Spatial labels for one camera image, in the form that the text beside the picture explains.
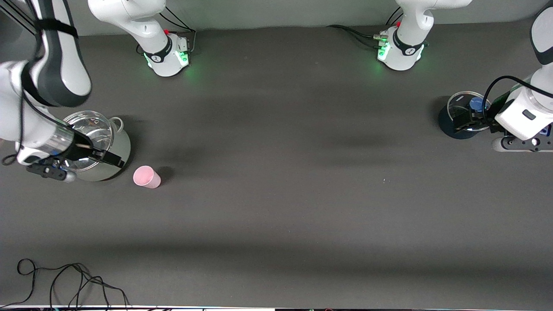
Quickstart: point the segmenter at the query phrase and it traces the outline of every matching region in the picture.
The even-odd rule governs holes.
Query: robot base
[[[167,37],[172,41],[173,50],[165,57],[165,59],[156,63],[150,60],[145,54],[148,66],[154,72],[162,77],[170,77],[178,74],[184,67],[188,66],[190,55],[188,53],[188,41],[186,38],[181,38],[176,34],[168,34]]]
[[[424,49],[424,45],[418,51],[415,51],[415,49],[413,49],[413,55],[403,55],[401,49],[398,48],[395,45],[394,40],[392,40],[394,32],[397,29],[398,27],[393,26],[388,28],[387,30],[380,32],[381,35],[387,35],[390,39],[386,43],[385,49],[380,50],[377,59],[385,63],[386,66],[390,67],[393,70],[404,71],[411,69],[411,67],[413,67],[413,65],[415,65],[415,63],[420,59],[420,55],[422,53],[422,50]]]
[[[492,148],[499,152],[553,152],[553,139],[536,135],[522,141],[514,136],[498,137],[492,141]]]

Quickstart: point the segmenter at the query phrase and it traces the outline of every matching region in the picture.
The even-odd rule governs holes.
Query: cable
[[[394,17],[394,15],[399,11],[399,9],[401,9],[401,7],[398,7],[397,9],[395,9],[394,13],[392,13],[390,15],[390,17],[388,17],[388,20],[386,21],[386,24],[385,25],[388,25],[388,23],[390,22],[390,20],[392,19],[392,17]]]
[[[392,22],[392,25],[395,24],[395,22],[397,22],[398,19],[399,19],[400,17],[402,17],[402,16],[403,16],[403,13],[402,13],[400,16],[396,17],[395,20]]]
[[[361,40],[361,38],[365,38],[365,39],[373,39],[373,36],[371,35],[366,35],[364,33],[360,33],[358,32],[357,30],[355,29],[352,29],[350,27],[346,27],[346,26],[343,26],[343,25],[329,25],[327,27],[330,27],[330,28],[338,28],[338,29],[343,29],[345,30],[348,34],[350,34],[355,40],[357,40],[359,43],[363,44],[364,46],[368,46],[369,48],[374,48],[375,46],[372,45],[372,44],[369,44],[363,40]]]
[[[175,13],[173,13],[173,11],[171,11],[170,8],[168,8],[168,7],[165,7],[165,8],[167,9],[167,11],[169,11],[169,13],[171,13],[171,15],[173,15],[173,16],[174,16],[179,22],[181,22],[183,25],[179,25],[179,24],[173,22],[172,20],[170,20],[169,18],[165,17],[163,14],[159,13],[159,15],[160,15],[163,19],[165,19],[166,21],[168,21],[169,23],[171,23],[171,24],[173,24],[173,25],[175,25],[175,26],[177,26],[177,27],[180,27],[180,28],[182,28],[182,29],[186,29],[186,30],[191,31],[191,32],[194,33],[194,38],[192,39],[192,49],[190,49],[190,50],[188,51],[189,53],[192,53],[192,52],[194,51],[194,49],[196,48],[196,36],[197,36],[197,31],[194,30],[194,29],[192,29],[192,28],[190,28],[190,27],[188,27],[188,25],[187,25],[185,22],[183,22],[182,19],[180,19]]]
[[[17,156],[19,155],[19,152],[21,152],[21,146],[23,145],[23,99],[25,97],[25,91],[23,88],[21,88],[21,95],[19,96],[19,146],[17,146],[17,151],[13,154],[7,155],[4,158],[2,158],[2,165],[3,166],[9,166],[15,163],[17,160]]]
[[[549,92],[546,92],[542,89],[539,89],[539,88],[537,88],[537,87],[535,87],[535,86],[527,83],[526,81],[521,80],[521,79],[519,79],[515,76],[501,76],[501,77],[493,80],[493,82],[488,86],[488,89],[486,90],[486,93],[484,94],[484,98],[482,98],[482,117],[484,119],[484,124],[485,125],[489,126],[488,120],[486,118],[486,101],[488,100],[489,93],[497,82],[500,82],[501,80],[504,80],[504,79],[513,80],[513,81],[515,81],[515,82],[517,82],[517,83],[519,83],[519,84],[521,84],[521,85],[523,85],[523,86],[525,86],[525,87],[527,87],[527,88],[529,88],[533,91],[536,91],[536,92],[538,92],[542,95],[545,95],[547,97],[553,98],[553,94],[551,94]]]
[[[344,26],[344,25],[328,25],[327,27],[330,27],[330,28],[339,28],[339,29],[343,29],[347,32],[350,32],[350,33],[354,33],[360,37],[364,37],[364,38],[367,38],[367,39],[372,39],[373,36],[372,35],[368,35],[368,34],[364,34],[364,33],[361,33],[361,32],[358,32],[357,30],[351,28],[351,27],[347,27],[347,26]]]
[[[189,51],[192,53],[194,49],[196,48],[196,36],[198,35],[198,32],[194,32],[194,39],[192,40],[192,49]]]
[[[30,271],[30,272],[27,272],[27,273],[23,273],[21,271],[21,265],[23,262],[30,262],[30,264],[33,266],[33,269]],[[14,303],[9,303],[9,304],[6,304],[6,305],[3,305],[0,307],[0,309],[3,309],[5,307],[8,307],[10,305],[14,305],[14,304],[21,304],[21,303],[25,303],[26,301],[29,300],[29,298],[31,298],[31,296],[33,295],[34,293],[34,290],[35,290],[35,284],[36,284],[36,275],[37,275],[37,272],[39,270],[47,270],[47,271],[57,271],[57,270],[61,270],[60,272],[57,273],[57,275],[54,277],[54,280],[52,281],[52,284],[50,285],[50,296],[49,296],[49,303],[50,303],[50,309],[54,309],[53,308],[53,304],[52,304],[52,293],[54,292],[54,286],[55,286],[55,283],[56,281],[58,280],[58,277],[64,272],[66,271],[67,269],[69,268],[73,268],[74,270],[76,270],[78,273],[81,274],[81,283],[79,284],[79,290],[77,291],[77,293],[73,296],[73,298],[69,301],[69,305],[67,306],[68,308],[70,308],[70,305],[71,303],[73,302],[74,299],[75,300],[75,310],[78,309],[79,307],[79,295],[81,293],[81,291],[85,288],[85,286],[88,284],[88,283],[93,283],[93,284],[98,284],[100,286],[102,286],[102,291],[103,291],[103,297],[104,297],[104,300],[106,302],[106,306],[110,306],[111,304],[109,303],[109,300],[107,299],[107,295],[106,295],[106,288],[110,288],[110,289],[115,289],[117,291],[120,291],[122,296],[123,296],[123,301],[125,303],[125,309],[128,310],[128,306],[130,305],[130,302],[129,302],[129,299],[127,297],[127,295],[125,294],[125,292],[118,288],[118,287],[115,287],[115,286],[111,286],[107,283],[105,283],[102,279],[102,277],[100,276],[92,276],[90,274],[90,272],[88,271],[88,269],[86,268],[85,265],[83,265],[82,263],[79,263],[79,262],[75,262],[75,263],[69,263],[69,264],[66,264],[66,265],[63,265],[61,267],[58,267],[58,268],[44,268],[44,267],[36,267],[36,264],[34,263],[33,260],[31,259],[28,259],[28,258],[24,258],[24,259],[21,259],[18,263],[17,263],[17,273],[19,273],[20,275],[22,276],[28,276],[29,274],[32,274],[33,275],[33,280],[32,280],[32,283],[31,283],[31,290],[29,292],[29,295],[27,295],[27,297],[20,301],[20,302],[14,302]]]
[[[168,8],[168,7],[165,7],[165,8],[167,9],[167,11],[169,11],[169,13],[171,13],[171,15],[173,15],[179,22],[181,22],[188,30],[190,30],[191,32],[196,32],[194,29],[188,27],[188,25],[185,22],[183,22],[178,16],[176,16],[175,13],[173,13],[170,8]]]

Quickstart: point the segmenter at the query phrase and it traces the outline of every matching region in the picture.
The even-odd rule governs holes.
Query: pot handle
[[[115,123],[114,120],[118,120],[119,123],[121,123],[121,125],[117,129],[117,133],[118,134],[121,133],[121,131],[123,130],[123,126],[124,126],[123,120],[121,120],[121,118],[119,118],[119,117],[112,117],[112,118],[109,118],[109,120],[112,121],[113,123]]]

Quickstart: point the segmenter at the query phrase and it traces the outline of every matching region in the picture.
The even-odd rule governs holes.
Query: white pot
[[[69,120],[70,117],[78,114],[74,113],[73,115],[67,117],[64,121]],[[96,116],[99,118],[104,118],[101,114],[97,112],[90,111],[89,113],[95,113]],[[109,127],[111,129],[111,141],[107,147],[107,151],[121,157],[121,160],[125,161],[125,164],[127,164],[127,160],[129,159],[129,155],[131,153],[131,140],[129,139],[129,135],[125,132],[123,129],[124,123],[123,120],[121,120],[119,117],[112,117],[109,120]],[[121,123],[120,126],[117,126],[115,124],[115,121],[119,121]],[[77,175],[77,178],[86,180],[88,182],[97,182],[100,180],[108,179],[115,174],[117,174],[121,168],[110,165],[107,163],[100,163],[100,162],[94,162],[91,160],[83,160],[83,161],[90,161],[90,165],[87,165],[83,168],[72,168],[69,166],[67,169],[75,172]]]

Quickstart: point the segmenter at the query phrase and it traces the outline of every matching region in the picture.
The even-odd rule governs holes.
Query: plastic cup
[[[154,189],[161,184],[161,177],[154,171],[153,168],[144,165],[134,171],[133,181],[135,184]]]

